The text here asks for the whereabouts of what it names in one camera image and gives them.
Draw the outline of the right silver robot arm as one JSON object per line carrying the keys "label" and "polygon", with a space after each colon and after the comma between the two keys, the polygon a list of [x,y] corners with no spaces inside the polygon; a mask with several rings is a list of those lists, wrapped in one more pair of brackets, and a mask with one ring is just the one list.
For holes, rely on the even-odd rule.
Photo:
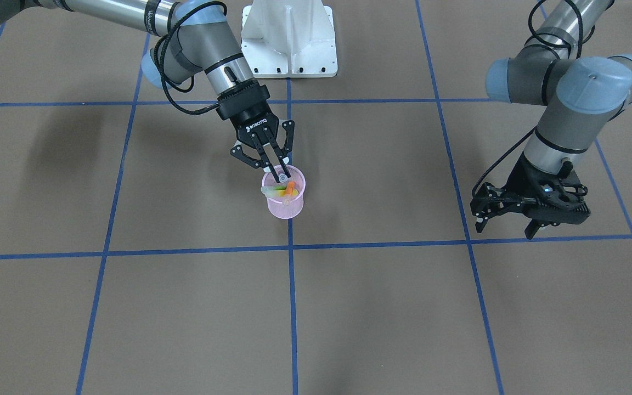
{"label": "right silver robot arm", "polygon": [[236,130],[231,155],[253,168],[270,172],[276,182],[291,176],[288,155],[294,122],[280,120],[268,104],[270,93],[255,78],[228,24],[227,7],[218,1],[0,1],[0,25],[28,8],[60,8],[145,31],[158,42],[142,60],[147,80],[176,105],[171,90],[190,92],[205,74],[216,103],[188,115],[216,110]]}

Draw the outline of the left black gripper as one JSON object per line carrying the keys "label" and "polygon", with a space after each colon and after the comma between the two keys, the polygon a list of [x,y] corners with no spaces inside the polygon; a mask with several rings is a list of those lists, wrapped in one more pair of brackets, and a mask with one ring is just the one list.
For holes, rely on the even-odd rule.
{"label": "left black gripper", "polygon": [[522,213],[531,218],[524,229],[527,240],[552,223],[579,225],[590,216],[585,196],[589,188],[579,180],[574,163],[560,161],[559,173],[546,173],[520,155],[506,182],[506,194],[522,201]]}

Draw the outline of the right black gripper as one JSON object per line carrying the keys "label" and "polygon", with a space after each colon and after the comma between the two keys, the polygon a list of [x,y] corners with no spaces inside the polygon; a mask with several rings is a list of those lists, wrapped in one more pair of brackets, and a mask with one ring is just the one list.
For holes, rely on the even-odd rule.
{"label": "right black gripper", "polygon": [[268,88],[258,82],[242,82],[218,97],[218,115],[236,129],[230,154],[273,178],[289,178],[287,157],[292,153],[296,123],[279,120],[267,103]]}

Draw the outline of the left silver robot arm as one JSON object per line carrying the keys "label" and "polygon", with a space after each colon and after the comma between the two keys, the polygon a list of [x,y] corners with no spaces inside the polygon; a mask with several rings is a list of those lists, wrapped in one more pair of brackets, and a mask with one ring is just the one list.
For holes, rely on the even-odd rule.
{"label": "left silver robot arm", "polygon": [[472,188],[476,231],[505,213],[530,219],[524,234],[562,223],[580,224],[590,216],[588,188],[575,171],[607,122],[632,104],[632,54],[583,56],[611,1],[562,1],[535,29],[514,58],[489,68],[490,100],[542,105],[539,122],[521,139],[525,144],[506,184],[497,188],[479,179]]}

